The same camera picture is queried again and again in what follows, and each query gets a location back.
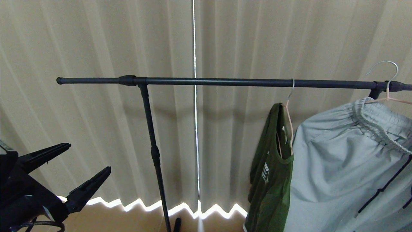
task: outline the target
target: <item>brown floor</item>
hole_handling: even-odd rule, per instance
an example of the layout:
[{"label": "brown floor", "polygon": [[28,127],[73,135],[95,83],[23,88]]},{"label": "brown floor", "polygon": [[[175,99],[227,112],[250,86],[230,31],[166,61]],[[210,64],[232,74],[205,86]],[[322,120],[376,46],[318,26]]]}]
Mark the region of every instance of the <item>brown floor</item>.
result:
[{"label": "brown floor", "polygon": [[[199,217],[193,219],[190,213],[183,209],[170,216],[172,229],[177,217],[182,219],[180,230],[182,232],[242,232],[242,224],[245,220],[237,211],[230,219],[222,217],[217,212],[212,213],[205,219],[200,219]],[[81,212],[71,214],[64,221],[64,225],[67,232],[166,232],[162,208],[159,207],[153,211],[146,212],[140,205],[136,205],[128,212],[125,212],[122,206],[107,208],[101,203],[85,206]],[[58,230],[58,228],[51,226],[36,226],[32,232],[55,232]]]}]

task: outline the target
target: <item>curtain fold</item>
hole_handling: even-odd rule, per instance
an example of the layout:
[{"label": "curtain fold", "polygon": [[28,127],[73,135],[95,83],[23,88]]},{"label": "curtain fold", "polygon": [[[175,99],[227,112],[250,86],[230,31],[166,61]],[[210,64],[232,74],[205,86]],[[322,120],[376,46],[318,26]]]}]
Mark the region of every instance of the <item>curtain fold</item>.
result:
[{"label": "curtain fold", "polygon": [[[105,166],[95,194],[127,205],[158,200],[140,90],[62,85],[62,77],[193,77],[190,1],[0,3],[1,136],[26,154],[72,147],[33,174],[66,196]],[[169,207],[197,210],[193,86],[149,86]]]},{"label": "curtain fold", "polygon": [[[195,1],[199,78],[412,81],[412,4],[407,1]],[[248,209],[249,171],[267,114],[290,88],[197,87],[202,211]],[[368,90],[296,88],[294,128]],[[410,92],[394,93],[410,99]],[[404,115],[412,112],[390,102]]]}]

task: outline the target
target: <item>clothes hanger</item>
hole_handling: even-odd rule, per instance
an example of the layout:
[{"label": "clothes hanger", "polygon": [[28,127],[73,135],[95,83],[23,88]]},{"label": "clothes hanger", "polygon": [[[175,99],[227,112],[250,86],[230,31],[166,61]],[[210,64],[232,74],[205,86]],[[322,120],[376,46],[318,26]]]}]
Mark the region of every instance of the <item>clothes hanger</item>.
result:
[{"label": "clothes hanger", "polygon": [[398,75],[398,72],[399,72],[399,67],[398,67],[398,65],[397,65],[395,62],[392,62],[392,61],[390,61],[390,60],[384,60],[384,61],[381,61],[381,62],[377,62],[376,64],[374,64],[374,65],[372,66],[372,68],[370,68],[369,72],[368,72],[367,74],[365,74],[365,75],[369,75],[370,72],[372,72],[373,67],[375,67],[377,64],[380,64],[380,63],[383,63],[383,62],[388,62],[388,63],[391,63],[391,64],[395,65],[395,67],[396,67],[396,74],[392,77],[392,79],[390,79],[390,80],[388,81],[388,84],[386,85],[386,97],[385,97],[385,98],[379,98],[379,99],[370,100],[370,101],[365,102],[365,104],[372,103],[372,102],[379,102],[379,101],[383,101],[383,100],[386,100],[386,101],[392,100],[392,101],[395,101],[395,102],[402,102],[402,103],[406,103],[406,104],[412,105],[412,102],[408,102],[408,101],[404,101],[404,100],[399,100],[399,99],[392,98],[392,97],[389,96],[389,84],[391,83],[391,81],[392,81],[393,79],[395,79],[395,77]]},{"label": "clothes hanger", "polygon": [[289,126],[290,126],[290,131],[292,133],[291,138],[290,138],[290,155],[293,155],[293,149],[292,149],[292,144],[293,144],[293,126],[292,126],[292,120],[290,119],[290,113],[289,113],[289,99],[292,96],[293,90],[295,89],[295,80],[292,78],[293,85],[292,85],[292,90],[290,91],[290,94],[288,96],[288,100],[286,101],[285,109],[286,113],[288,114],[288,119],[289,119]]}]

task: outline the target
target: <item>light strip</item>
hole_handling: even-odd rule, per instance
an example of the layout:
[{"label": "light strip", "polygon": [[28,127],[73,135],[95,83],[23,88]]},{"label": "light strip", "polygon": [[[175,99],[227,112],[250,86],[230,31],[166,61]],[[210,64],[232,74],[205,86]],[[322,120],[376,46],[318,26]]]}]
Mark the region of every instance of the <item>light strip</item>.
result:
[{"label": "light strip", "polygon": [[[65,197],[63,197],[63,196],[58,196],[58,198],[60,198],[60,200],[62,200],[63,202],[66,202],[66,201],[67,201],[67,199],[66,199]],[[98,204],[98,203],[102,203],[104,206],[106,206],[106,207],[108,207],[108,208],[113,208],[113,207],[115,207],[115,206],[122,205],[122,202],[120,201],[120,199],[116,199],[116,200],[111,201],[111,202],[106,202],[106,201],[103,200],[101,197],[96,197],[96,198],[93,198],[93,199],[89,200],[89,201],[87,202],[87,205],[91,206],[91,205]],[[133,201],[132,203],[128,204],[127,206],[123,206],[123,209],[124,209],[124,211],[128,212],[128,211],[130,211],[131,209],[133,209],[133,207],[134,207],[135,205],[138,205],[138,204],[141,205],[142,208],[143,208],[143,210],[144,210],[144,211],[147,211],[147,212],[148,212],[148,211],[155,210],[155,209],[157,209],[157,208],[159,208],[159,207],[162,206],[162,202],[161,202],[161,201],[158,201],[158,202],[156,202],[156,203],[154,203],[153,205],[150,205],[150,206],[145,206],[144,203],[143,203],[143,201],[139,198],[139,199]],[[200,201],[198,201],[198,210],[197,210],[196,212],[193,213],[193,211],[190,209],[190,207],[189,207],[186,203],[182,203],[182,204],[180,204],[180,205],[178,205],[178,206],[173,207],[172,209],[169,209],[169,210],[168,210],[169,216],[171,216],[171,215],[173,215],[173,214],[176,214],[176,213],[180,212],[180,211],[183,210],[183,209],[186,209],[186,210],[190,213],[190,215],[193,217],[193,219],[196,219],[197,217],[199,217],[199,215],[200,215],[200,218],[201,218],[201,219],[205,219],[205,218],[207,218],[209,215],[211,215],[213,212],[218,212],[222,217],[224,217],[224,218],[226,218],[226,219],[229,219],[229,218],[235,213],[235,211],[238,211],[238,212],[239,212],[241,215],[243,215],[244,217],[246,217],[247,214],[248,214],[248,213],[246,212],[246,210],[244,210],[244,209],[243,209],[242,207],[240,207],[240,205],[238,205],[238,204],[234,204],[233,207],[232,207],[232,209],[231,209],[228,213],[226,213],[226,212],[222,209],[222,207],[218,206],[217,204],[215,204],[214,206],[210,207],[206,212],[202,213],[202,212],[200,211],[200,209],[201,209],[201,207],[200,207]]]}]

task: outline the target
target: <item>green tank top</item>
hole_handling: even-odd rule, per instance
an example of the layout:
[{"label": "green tank top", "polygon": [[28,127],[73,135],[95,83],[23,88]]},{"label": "green tank top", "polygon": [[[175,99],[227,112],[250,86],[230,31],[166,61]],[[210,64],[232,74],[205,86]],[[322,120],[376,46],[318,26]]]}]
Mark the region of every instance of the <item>green tank top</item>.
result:
[{"label": "green tank top", "polygon": [[293,156],[281,103],[273,105],[263,128],[250,171],[245,220],[248,232],[284,230],[290,202]]}]

